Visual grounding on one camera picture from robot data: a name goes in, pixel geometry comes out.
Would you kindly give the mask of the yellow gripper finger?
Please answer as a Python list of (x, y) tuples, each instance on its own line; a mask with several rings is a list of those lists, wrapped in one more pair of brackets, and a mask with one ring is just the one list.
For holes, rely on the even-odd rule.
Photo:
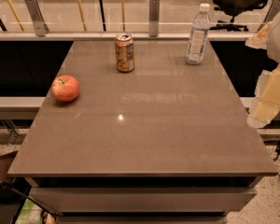
[(280, 112), (280, 64), (272, 72), (263, 70), (255, 88), (247, 124), (252, 128), (263, 128)]
[(271, 25), (272, 23), (270, 21), (267, 22), (256, 34), (246, 40), (245, 45), (252, 49), (266, 49)]

